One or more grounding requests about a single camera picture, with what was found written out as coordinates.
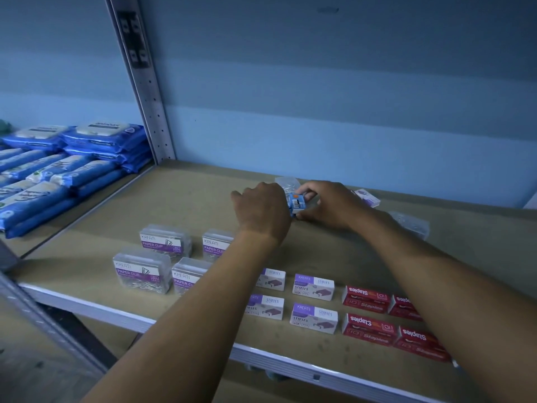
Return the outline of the clear paper clip box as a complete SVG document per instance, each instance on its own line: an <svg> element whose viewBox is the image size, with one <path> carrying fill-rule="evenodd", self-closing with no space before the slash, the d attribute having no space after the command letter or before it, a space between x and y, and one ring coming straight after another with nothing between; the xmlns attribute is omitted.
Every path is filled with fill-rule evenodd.
<svg viewBox="0 0 537 403"><path fill-rule="evenodd" d="M202 277L212 266L211 262L182 257L171 269L174 292L181 297Z"/></svg>
<svg viewBox="0 0 537 403"><path fill-rule="evenodd" d="M234 240L234 233L220 229L209 229L202 235L203 257L213 263Z"/></svg>
<svg viewBox="0 0 537 403"><path fill-rule="evenodd" d="M119 281L131 289L167 294L172 284L168 254L143 247L127 247L112 258Z"/></svg>
<svg viewBox="0 0 537 403"><path fill-rule="evenodd" d="M149 224L139 232L142 246L171 257L191 257L192 239L187 230L161 224Z"/></svg>

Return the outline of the person's left forearm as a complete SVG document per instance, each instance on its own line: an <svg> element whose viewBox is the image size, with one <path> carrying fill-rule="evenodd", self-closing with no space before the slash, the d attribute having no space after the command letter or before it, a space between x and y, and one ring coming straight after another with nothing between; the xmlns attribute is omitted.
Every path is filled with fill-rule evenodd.
<svg viewBox="0 0 537 403"><path fill-rule="evenodd" d="M81 403L211 402L263 265L286 235L240 231Z"/></svg>

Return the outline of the small blue box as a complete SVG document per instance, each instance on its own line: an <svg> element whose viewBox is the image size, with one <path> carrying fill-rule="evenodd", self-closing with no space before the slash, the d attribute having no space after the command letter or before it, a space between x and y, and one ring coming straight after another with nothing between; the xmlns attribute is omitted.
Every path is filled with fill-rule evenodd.
<svg viewBox="0 0 537 403"><path fill-rule="evenodd" d="M286 199L290 215L292 217L295 217L297 214L307 208L304 195L297 193L286 193Z"/></svg>

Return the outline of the red staples box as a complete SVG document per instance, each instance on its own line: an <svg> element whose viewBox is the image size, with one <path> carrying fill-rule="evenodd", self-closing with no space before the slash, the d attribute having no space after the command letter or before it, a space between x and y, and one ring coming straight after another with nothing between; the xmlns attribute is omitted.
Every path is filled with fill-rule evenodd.
<svg viewBox="0 0 537 403"><path fill-rule="evenodd" d="M345 286L341 303L345 306L378 314L387 314L391 296L384 292L366 289L359 286Z"/></svg>
<svg viewBox="0 0 537 403"><path fill-rule="evenodd" d="M451 355L432 333L419 331L404 325L398 326L397 339L393 346L399 350L438 362L447 363L452 361Z"/></svg>
<svg viewBox="0 0 537 403"><path fill-rule="evenodd" d="M353 313L345 314L341 330L347 337L384 346L393 345L398 338L394 325Z"/></svg>
<svg viewBox="0 0 537 403"><path fill-rule="evenodd" d="M406 297L392 295L387 314L393 317L423 322L422 316L416 310L413 303Z"/></svg>

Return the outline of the person's left hand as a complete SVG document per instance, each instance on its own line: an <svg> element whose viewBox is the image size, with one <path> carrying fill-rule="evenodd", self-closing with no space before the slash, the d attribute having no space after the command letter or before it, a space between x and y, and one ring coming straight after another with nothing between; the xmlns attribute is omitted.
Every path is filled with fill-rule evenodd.
<svg viewBox="0 0 537 403"><path fill-rule="evenodd" d="M238 235L262 238L272 247L282 244L292 222L286 200L283 203L232 201L232 205L238 222Z"/></svg>

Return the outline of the stack of blue wipe packets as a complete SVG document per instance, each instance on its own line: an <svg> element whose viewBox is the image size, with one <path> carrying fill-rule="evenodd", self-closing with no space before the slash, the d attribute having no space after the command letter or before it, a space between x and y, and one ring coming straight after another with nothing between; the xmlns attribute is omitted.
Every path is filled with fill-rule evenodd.
<svg viewBox="0 0 537 403"><path fill-rule="evenodd" d="M144 126L93 121L0 137L0 234L23 237L152 161Z"/></svg>

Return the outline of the person's right forearm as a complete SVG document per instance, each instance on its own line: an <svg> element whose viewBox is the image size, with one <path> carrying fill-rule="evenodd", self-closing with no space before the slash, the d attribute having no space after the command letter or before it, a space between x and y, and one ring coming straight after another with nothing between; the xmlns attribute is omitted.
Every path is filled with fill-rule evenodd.
<svg viewBox="0 0 537 403"><path fill-rule="evenodd" d="M537 302L418 239L379 211L353 209L348 223L491 399L537 403Z"/></svg>

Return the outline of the grey metal shelf rail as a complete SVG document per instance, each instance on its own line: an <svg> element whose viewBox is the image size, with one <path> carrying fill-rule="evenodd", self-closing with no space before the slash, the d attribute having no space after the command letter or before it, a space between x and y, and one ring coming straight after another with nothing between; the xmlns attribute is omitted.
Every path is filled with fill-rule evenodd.
<svg viewBox="0 0 537 403"><path fill-rule="evenodd" d="M19 286L24 293L38 303L131 331L144 333L155 323L155 320L151 318L36 285L20 283ZM234 344L230 359L375 403L448 403L238 343Z"/></svg>

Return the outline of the person's right hand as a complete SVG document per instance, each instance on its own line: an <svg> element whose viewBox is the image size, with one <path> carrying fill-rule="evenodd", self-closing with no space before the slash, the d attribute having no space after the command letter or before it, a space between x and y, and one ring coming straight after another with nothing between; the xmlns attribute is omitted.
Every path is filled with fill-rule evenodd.
<svg viewBox="0 0 537 403"><path fill-rule="evenodd" d="M307 203L318 198L317 204L309 207L320 207L318 223L330 228L358 231L374 216L373 209L339 182L309 181L296 193L304 195Z"/></svg>

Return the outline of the white purple staples box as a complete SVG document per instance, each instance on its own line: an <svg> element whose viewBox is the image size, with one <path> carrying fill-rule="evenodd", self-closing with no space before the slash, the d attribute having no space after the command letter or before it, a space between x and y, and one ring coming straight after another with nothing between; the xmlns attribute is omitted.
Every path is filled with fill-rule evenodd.
<svg viewBox="0 0 537 403"><path fill-rule="evenodd" d="M259 275L256 287L275 291L284 291L285 281L285 271L264 268Z"/></svg>
<svg viewBox="0 0 537 403"><path fill-rule="evenodd" d="M315 307L310 304L294 303L291 312L290 324L333 335L338 326L337 311Z"/></svg>
<svg viewBox="0 0 537 403"><path fill-rule="evenodd" d="M246 305L245 314L282 320L284 315L285 299L278 297L252 294Z"/></svg>
<svg viewBox="0 0 537 403"><path fill-rule="evenodd" d="M376 208L380 205L381 200L368 192L366 189L356 189L352 191L353 194L358 196L364 203L371 208Z"/></svg>
<svg viewBox="0 0 537 403"><path fill-rule="evenodd" d="M294 295L332 301L334 292L334 280L295 274L292 289Z"/></svg>

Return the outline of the grey perforated shelf post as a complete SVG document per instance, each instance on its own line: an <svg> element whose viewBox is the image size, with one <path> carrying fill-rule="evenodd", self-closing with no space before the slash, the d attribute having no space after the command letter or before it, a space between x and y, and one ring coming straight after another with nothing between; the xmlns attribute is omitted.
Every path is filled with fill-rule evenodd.
<svg viewBox="0 0 537 403"><path fill-rule="evenodd" d="M175 160L172 136L139 0L104 0L155 164Z"/></svg>
<svg viewBox="0 0 537 403"><path fill-rule="evenodd" d="M37 303L2 271L0 295L91 374L101 377L117 362L115 355L73 313Z"/></svg>

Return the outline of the clear plastic box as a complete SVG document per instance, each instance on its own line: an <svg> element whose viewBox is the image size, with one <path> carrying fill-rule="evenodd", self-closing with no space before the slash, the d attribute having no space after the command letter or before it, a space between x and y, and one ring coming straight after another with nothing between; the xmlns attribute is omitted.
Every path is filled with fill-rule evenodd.
<svg viewBox="0 0 537 403"><path fill-rule="evenodd" d="M410 231L421 240L426 241L430 234L430 223L415 216L396 211L388 211L388 214L404 229Z"/></svg>
<svg viewBox="0 0 537 403"><path fill-rule="evenodd" d="M285 194L294 194L301 186L301 183L295 177L280 176L275 177L274 181L282 187Z"/></svg>

